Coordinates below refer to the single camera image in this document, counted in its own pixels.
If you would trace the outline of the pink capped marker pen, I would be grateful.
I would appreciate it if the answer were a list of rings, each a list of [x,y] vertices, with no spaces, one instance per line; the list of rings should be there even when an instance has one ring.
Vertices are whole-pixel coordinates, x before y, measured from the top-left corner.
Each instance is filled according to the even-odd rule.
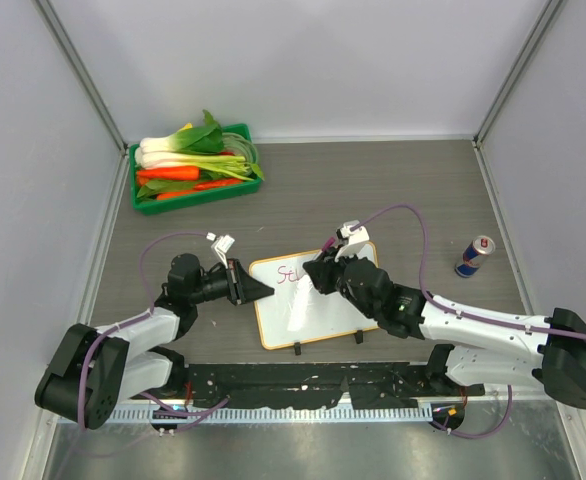
[[[330,237],[325,244],[323,245],[323,247],[321,248],[321,252],[320,252],[320,256],[321,257],[326,257],[326,256],[333,256],[335,254],[335,252],[337,251],[337,248],[339,247],[339,244],[336,240],[335,237]]]

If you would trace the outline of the yellow framed whiteboard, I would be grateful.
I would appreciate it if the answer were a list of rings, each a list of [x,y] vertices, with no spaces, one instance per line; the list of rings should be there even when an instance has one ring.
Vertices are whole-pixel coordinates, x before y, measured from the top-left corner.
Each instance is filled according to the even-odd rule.
[[[338,293],[320,294],[303,269],[319,252],[310,250],[257,260],[249,274],[274,289],[254,303],[262,346],[267,350],[292,347],[370,331],[366,318]]]

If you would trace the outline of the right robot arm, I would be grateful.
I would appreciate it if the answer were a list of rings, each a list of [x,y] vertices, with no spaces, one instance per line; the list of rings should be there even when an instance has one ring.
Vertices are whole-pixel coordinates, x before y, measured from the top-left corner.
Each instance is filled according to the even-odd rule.
[[[334,250],[303,269],[316,291],[340,294],[392,336],[468,347],[425,369],[435,394],[484,383],[542,386],[555,401],[586,410],[586,323],[571,310],[527,316],[462,305],[397,284],[372,261]]]

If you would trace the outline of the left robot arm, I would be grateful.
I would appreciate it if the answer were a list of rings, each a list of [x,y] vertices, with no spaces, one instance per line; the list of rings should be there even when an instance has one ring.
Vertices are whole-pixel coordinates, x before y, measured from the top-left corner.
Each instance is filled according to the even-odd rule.
[[[166,346],[191,329],[199,305],[218,299],[244,305],[274,292],[236,259],[205,270],[197,256],[178,255],[151,308],[111,325],[75,324],[66,331],[36,387],[34,402],[96,430],[118,403],[144,392],[176,398],[186,385],[185,360]]]

